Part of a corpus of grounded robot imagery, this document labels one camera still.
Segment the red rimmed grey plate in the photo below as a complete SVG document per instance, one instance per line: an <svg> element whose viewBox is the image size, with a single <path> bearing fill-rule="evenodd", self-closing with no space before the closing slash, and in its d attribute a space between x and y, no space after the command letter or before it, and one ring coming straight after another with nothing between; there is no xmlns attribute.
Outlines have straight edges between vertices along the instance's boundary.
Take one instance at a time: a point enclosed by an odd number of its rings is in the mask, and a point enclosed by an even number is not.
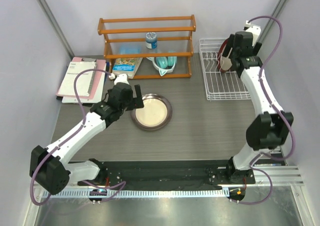
<svg viewBox="0 0 320 226"><path fill-rule="evenodd" d="M228 71L231 71L232 63L231 59L229 58L223 58L219 60L219 51L217 53L217 68L221 73L226 73Z"/></svg>

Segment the brown rimmed cream plate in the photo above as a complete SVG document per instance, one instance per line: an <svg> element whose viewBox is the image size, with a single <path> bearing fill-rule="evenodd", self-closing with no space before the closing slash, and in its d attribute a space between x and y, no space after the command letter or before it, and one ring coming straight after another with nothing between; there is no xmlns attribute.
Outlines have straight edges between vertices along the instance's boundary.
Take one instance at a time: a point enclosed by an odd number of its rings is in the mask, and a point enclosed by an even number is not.
<svg viewBox="0 0 320 226"><path fill-rule="evenodd" d="M130 117L135 126L144 131L157 131L165 127L173 115L173 107L162 95L148 93L142 96L143 108L134 109Z"/></svg>

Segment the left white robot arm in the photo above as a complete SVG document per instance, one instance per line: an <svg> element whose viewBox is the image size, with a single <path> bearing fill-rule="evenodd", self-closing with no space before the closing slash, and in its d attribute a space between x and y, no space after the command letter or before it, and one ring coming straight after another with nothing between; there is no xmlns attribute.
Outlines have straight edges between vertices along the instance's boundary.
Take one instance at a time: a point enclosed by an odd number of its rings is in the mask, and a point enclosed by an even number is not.
<svg viewBox="0 0 320 226"><path fill-rule="evenodd" d="M91 158L71 163L72 157L94 136L117 121L125 111L144 107L140 85L117 83L108 90L107 101L95 103L68 133L47 147L36 146L31 152L29 174L49 194L60 193L67 185L88 181L97 186L105 183L106 166Z"/></svg>

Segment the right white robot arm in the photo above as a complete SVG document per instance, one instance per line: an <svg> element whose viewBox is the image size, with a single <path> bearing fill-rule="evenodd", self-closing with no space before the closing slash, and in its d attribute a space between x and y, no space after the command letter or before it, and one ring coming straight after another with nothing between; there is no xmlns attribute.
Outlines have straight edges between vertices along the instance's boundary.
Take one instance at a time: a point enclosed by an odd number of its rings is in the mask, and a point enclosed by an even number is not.
<svg viewBox="0 0 320 226"><path fill-rule="evenodd" d="M257 56L260 47L252 32L238 31L230 35L222 54L230 59L231 70L248 90L256 115L246 130L245 145L226 165L225 176L232 184L241 184L251 175L255 160L285 143L294 119L278 104L266 81L263 63Z"/></svg>

